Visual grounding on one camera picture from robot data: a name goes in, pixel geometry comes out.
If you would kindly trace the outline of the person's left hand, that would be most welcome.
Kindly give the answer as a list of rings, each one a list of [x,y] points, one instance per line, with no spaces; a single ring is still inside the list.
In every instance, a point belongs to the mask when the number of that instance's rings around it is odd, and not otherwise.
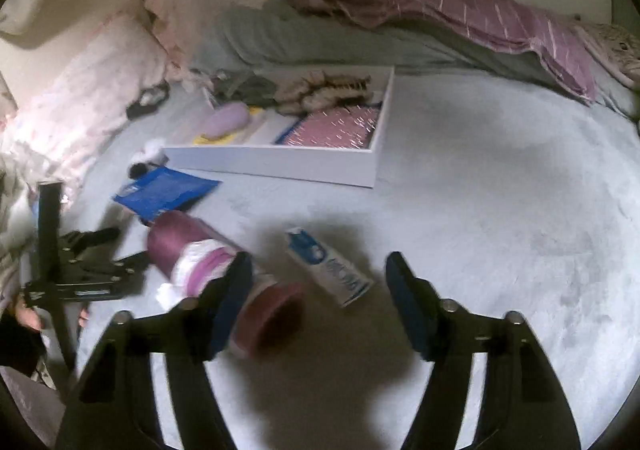
[[[42,331],[42,321],[32,308],[26,305],[23,294],[18,294],[13,302],[13,315],[17,322],[34,332]],[[89,320],[90,314],[87,307],[81,308],[78,314],[78,328],[83,329]]]

